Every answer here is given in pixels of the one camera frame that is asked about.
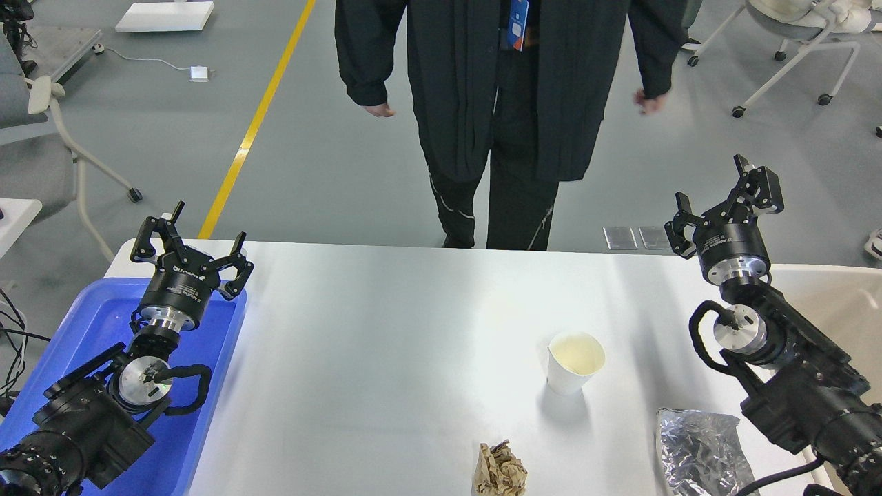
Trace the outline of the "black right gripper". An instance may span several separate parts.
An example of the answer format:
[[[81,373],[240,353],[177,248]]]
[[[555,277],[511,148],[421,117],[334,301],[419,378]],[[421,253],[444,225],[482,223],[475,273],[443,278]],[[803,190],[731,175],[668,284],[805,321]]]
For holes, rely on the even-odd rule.
[[[785,208],[776,173],[768,167],[753,165],[741,154],[733,159],[737,183],[716,207],[716,216],[724,224],[704,228],[705,218],[693,213],[690,199],[683,192],[675,194],[677,213],[664,224],[674,254],[689,260],[697,252],[704,280],[715,286],[735,277],[761,278],[768,274],[768,250],[754,218],[781,213]],[[687,227],[696,228],[693,241],[687,238]]]

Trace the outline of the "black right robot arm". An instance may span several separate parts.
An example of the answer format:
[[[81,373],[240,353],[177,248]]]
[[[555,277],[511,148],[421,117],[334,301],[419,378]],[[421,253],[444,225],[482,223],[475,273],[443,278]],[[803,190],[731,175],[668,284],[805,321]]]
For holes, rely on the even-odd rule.
[[[769,442],[815,455],[741,494],[829,464],[851,494],[879,495],[880,404],[863,401],[870,383],[850,355],[771,285],[758,216],[783,210],[780,179],[743,155],[734,163],[738,180],[724,201],[697,216],[677,192],[677,213],[664,225],[674,254],[696,256],[703,279],[724,299],[696,308],[690,339],[706,366],[737,379],[747,393],[741,413]]]

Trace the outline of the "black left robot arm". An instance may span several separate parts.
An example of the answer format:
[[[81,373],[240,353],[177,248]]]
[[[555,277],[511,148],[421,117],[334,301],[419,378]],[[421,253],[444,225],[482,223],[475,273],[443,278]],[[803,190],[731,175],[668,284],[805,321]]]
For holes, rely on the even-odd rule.
[[[130,260],[154,274],[130,316],[129,345],[110,346],[49,386],[36,429],[2,452],[3,495],[79,495],[88,480],[106,487],[154,445],[149,427],[162,415],[189,415],[205,404],[212,370],[173,366],[181,335],[201,325],[212,294],[243,294],[254,264],[240,232],[226,256],[186,245],[170,217],[147,217]]]

